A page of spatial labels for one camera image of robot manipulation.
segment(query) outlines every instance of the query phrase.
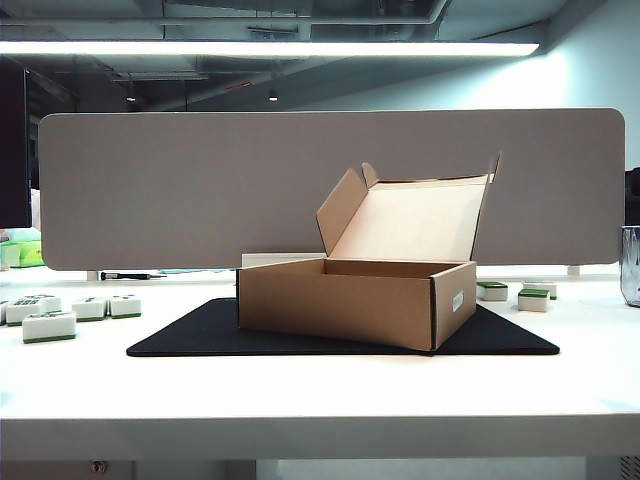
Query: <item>black desk mat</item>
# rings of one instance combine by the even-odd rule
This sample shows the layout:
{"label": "black desk mat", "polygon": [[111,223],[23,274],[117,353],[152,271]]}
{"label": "black desk mat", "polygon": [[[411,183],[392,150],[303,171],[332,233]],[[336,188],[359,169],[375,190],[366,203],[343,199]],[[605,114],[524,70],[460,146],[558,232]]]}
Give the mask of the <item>black desk mat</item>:
{"label": "black desk mat", "polygon": [[[478,305],[475,315],[429,355],[555,355],[560,349]],[[127,349],[132,357],[217,355],[415,355],[400,347],[241,330],[235,298],[210,300]]]}

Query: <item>black pen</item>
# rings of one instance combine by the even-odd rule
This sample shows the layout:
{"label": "black pen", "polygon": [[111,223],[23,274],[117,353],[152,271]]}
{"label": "black pen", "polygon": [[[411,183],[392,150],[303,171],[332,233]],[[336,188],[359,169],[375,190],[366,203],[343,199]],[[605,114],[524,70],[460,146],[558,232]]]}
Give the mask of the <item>black pen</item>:
{"label": "black pen", "polygon": [[150,280],[152,278],[163,278],[166,275],[152,275],[150,273],[100,273],[100,280]]}

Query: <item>gray desk divider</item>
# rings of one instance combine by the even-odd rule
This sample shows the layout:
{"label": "gray desk divider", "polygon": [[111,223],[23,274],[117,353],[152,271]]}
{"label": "gray desk divider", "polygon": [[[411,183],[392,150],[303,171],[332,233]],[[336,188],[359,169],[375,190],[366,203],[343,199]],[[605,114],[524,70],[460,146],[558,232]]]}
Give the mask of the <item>gray desk divider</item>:
{"label": "gray desk divider", "polygon": [[471,175],[498,150],[475,260],[618,258],[625,141],[611,109],[57,114],[39,138],[55,269],[233,267],[242,253],[320,252],[315,212],[348,167]]}

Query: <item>white label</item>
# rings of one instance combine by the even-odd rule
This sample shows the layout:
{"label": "white label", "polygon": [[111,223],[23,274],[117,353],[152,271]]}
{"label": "white label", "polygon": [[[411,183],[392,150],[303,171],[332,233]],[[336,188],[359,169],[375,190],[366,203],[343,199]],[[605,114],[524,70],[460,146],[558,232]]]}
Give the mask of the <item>white label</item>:
{"label": "white label", "polygon": [[462,304],[464,303],[464,291],[460,290],[454,297],[453,297],[453,311],[457,311]]}

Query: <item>cardboard box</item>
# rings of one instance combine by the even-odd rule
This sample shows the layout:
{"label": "cardboard box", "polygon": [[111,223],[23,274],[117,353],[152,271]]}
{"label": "cardboard box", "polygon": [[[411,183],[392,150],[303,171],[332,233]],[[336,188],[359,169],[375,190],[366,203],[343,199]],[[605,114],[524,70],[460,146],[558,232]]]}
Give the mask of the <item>cardboard box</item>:
{"label": "cardboard box", "polygon": [[475,312],[469,259],[494,174],[381,181],[366,163],[363,173],[366,183],[348,170],[318,210],[326,259],[238,272],[241,328],[431,351]]}

